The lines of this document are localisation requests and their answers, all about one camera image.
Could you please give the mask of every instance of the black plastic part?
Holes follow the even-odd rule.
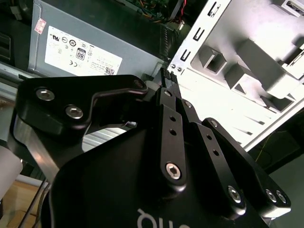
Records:
[[[217,143],[213,132],[199,123],[191,123],[194,133],[198,136],[198,148],[196,151],[200,159],[196,165],[206,166],[208,176],[204,179],[209,191],[209,198],[206,201],[211,202],[217,199],[220,207],[216,205],[214,211],[228,219],[236,219],[246,212],[245,197],[238,187],[231,170],[226,162],[223,152]],[[240,202],[235,202],[228,193],[228,187],[232,186],[240,195]]]
[[[181,91],[176,75],[164,68],[160,69],[160,74],[162,87],[167,88],[176,98],[181,99]]]
[[[161,153],[160,167],[167,186],[174,191],[171,193],[169,191],[166,196],[170,198],[171,194],[182,192],[187,181],[182,118],[181,114],[175,111],[175,96],[166,88],[160,88],[156,94],[157,105],[159,105],[156,151]],[[177,180],[171,178],[166,171],[168,163],[173,163],[179,168],[181,175]]]
[[[0,14],[0,33],[10,37],[10,61],[8,64],[27,71],[29,67],[29,46],[31,26]]]
[[[41,88],[52,91],[55,99],[39,99],[36,91]],[[117,114],[117,109],[128,100],[142,98],[147,91],[146,85],[132,75],[34,78],[19,86],[15,108],[26,124],[53,137],[78,141],[89,126],[99,130],[107,123],[114,124],[113,119],[104,117]],[[66,114],[65,109],[70,105],[82,110],[81,119]]]
[[[198,184],[198,188],[201,191],[209,189],[209,197],[205,201],[209,202],[210,208],[215,213],[228,219],[237,219],[246,212],[245,196],[238,187],[213,132],[200,124],[191,103],[181,99],[178,100],[177,106],[177,110],[183,116],[184,135],[191,135],[196,150],[195,155],[192,155],[193,159],[190,160],[191,166],[201,167],[201,171],[196,175],[204,177],[204,184]],[[228,192],[229,186],[238,192],[239,201],[235,202],[231,198]],[[214,204],[214,199],[221,202],[220,207]]]
[[[208,173],[197,178],[200,167],[190,166],[187,157],[186,189],[175,198],[158,197],[160,186],[151,178],[157,177],[153,135],[152,129],[131,129],[62,167],[50,191],[53,227],[268,227],[250,204],[234,221],[210,211],[204,199],[213,189],[195,185],[204,185]],[[186,148],[186,154],[195,153]],[[217,198],[214,204],[221,207]]]
[[[0,60],[14,65],[12,39],[8,34],[0,32]]]
[[[243,189],[246,198],[251,202],[260,216],[266,218],[278,217],[289,212],[291,201],[284,191],[246,153],[218,121],[207,118],[202,124],[213,131],[233,175]],[[268,197],[266,190],[270,190],[274,194],[276,202],[273,202]],[[286,199],[286,203],[280,200],[276,191],[282,193]]]

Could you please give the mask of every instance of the gray metal panel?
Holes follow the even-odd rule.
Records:
[[[6,105],[0,108],[0,140],[5,142],[8,140],[13,111],[14,107],[11,105]]]
[[[269,94],[283,99],[299,85],[296,78],[252,40],[242,44],[237,53]]]
[[[74,76],[45,63],[49,26],[53,26],[123,58],[117,74],[132,74],[138,77],[141,77],[143,73],[152,75],[156,64],[158,62],[163,63],[159,56],[157,57],[160,48],[161,25],[142,21],[139,18],[135,18],[135,15],[130,12],[120,15],[121,12],[124,12],[123,10],[121,12],[117,11],[117,18],[115,18],[112,13],[106,12],[107,8],[103,9],[103,6],[107,7],[107,5],[102,2],[108,1],[94,1],[91,5],[88,1],[79,0],[77,1],[79,4],[74,2],[64,4],[63,2],[65,1],[54,1],[57,6],[60,6],[63,10],[73,12],[74,16],[80,17],[85,22],[41,0],[35,0],[29,55],[29,70],[31,72],[47,76]],[[47,23],[42,35],[34,31],[39,18],[42,18]],[[130,22],[139,23],[139,26],[133,24],[131,27]],[[91,24],[94,26],[99,25],[102,29],[107,30],[108,33]]]
[[[243,64],[236,49],[248,38],[271,58],[284,60],[300,37],[304,37],[304,17],[286,14],[271,0],[233,0],[205,43],[223,53],[228,62],[214,79],[221,80],[235,63]],[[200,70],[195,63],[192,67]]]
[[[0,82],[0,97],[9,101],[15,100],[17,89]]]

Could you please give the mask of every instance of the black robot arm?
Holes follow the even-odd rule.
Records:
[[[52,183],[42,227],[267,227],[290,211],[278,185],[161,70],[137,77],[35,78],[18,89],[9,147]],[[84,153],[84,135],[136,122]]]

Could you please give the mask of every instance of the white label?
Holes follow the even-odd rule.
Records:
[[[48,27],[45,63],[76,76],[116,75],[122,58]]]
[[[41,35],[46,24],[43,19],[39,18],[34,30]]]

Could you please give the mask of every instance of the barcode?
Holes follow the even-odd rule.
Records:
[[[105,68],[105,74],[106,75],[114,75],[114,70],[111,68],[106,67]]]

